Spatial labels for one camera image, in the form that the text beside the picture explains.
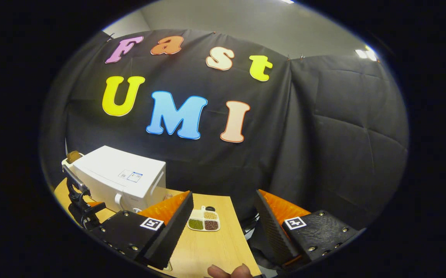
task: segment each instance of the gray wall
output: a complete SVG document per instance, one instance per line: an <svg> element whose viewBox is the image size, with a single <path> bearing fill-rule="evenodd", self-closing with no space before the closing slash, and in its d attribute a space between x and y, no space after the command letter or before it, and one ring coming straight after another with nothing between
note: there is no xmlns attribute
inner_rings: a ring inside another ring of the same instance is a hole
<svg viewBox="0 0 446 278"><path fill-rule="evenodd" d="M217 31L290 58L356 55L365 44L322 15L280 0L161 0L105 29L113 37L158 29Z"/></svg>

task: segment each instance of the green beans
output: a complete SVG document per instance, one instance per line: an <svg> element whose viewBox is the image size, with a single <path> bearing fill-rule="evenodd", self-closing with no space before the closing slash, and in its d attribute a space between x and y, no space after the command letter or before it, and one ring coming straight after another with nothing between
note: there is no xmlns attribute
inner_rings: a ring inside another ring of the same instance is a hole
<svg viewBox="0 0 446 278"><path fill-rule="evenodd" d="M189 227L191 227L193 229L202 229L202 221L189 219Z"/></svg>

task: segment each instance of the table surface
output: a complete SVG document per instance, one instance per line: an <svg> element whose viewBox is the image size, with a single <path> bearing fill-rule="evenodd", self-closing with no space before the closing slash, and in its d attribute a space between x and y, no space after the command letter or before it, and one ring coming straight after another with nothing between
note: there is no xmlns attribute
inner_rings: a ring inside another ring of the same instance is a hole
<svg viewBox="0 0 446 278"><path fill-rule="evenodd" d="M68 197L66 181L67 179L64 179L57 186L55 197L73 220L68 211L71 202ZM166 191L173 196L181 193L181 191L170 189L166 189ZM216 232L194 231L186 225L170 258L172 270L160 271L149 267L179 278L202 278L209 277L207 269L211 264L232 273L236 267L244 263L249 267L252 276L260 275L260 270L240 228L230 197L193 193L193 199L194 209L201 209L201 206L212 206L216 209L220 218L220 230ZM94 202L89 196L84 196L84 201ZM96 216L102 223L114 214L114 211L106 208L96 213Z"/></svg>

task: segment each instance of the human hand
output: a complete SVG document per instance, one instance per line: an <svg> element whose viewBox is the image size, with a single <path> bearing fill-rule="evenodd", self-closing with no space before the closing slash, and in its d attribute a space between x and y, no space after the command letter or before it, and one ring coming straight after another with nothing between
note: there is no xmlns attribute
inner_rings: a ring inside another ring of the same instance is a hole
<svg viewBox="0 0 446 278"><path fill-rule="evenodd" d="M208 274L213 278L252 278L251 271L245 264L237 267L232 274L226 273L221 268L211 264L208 267Z"/></svg>

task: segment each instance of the letter m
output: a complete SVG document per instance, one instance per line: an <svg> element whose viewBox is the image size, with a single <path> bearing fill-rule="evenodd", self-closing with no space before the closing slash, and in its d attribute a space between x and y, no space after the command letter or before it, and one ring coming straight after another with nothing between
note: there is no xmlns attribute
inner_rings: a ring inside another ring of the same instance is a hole
<svg viewBox="0 0 446 278"><path fill-rule="evenodd" d="M151 124L146 131L151 134L162 134L161 120L165 122L166 132L172 135L175 129L182 123L177 135L187 139L199 139L199 118L202 109L208 101L203 97L191 96L177 110L172 94L162 90L152 93L154 99L153 116Z"/></svg>

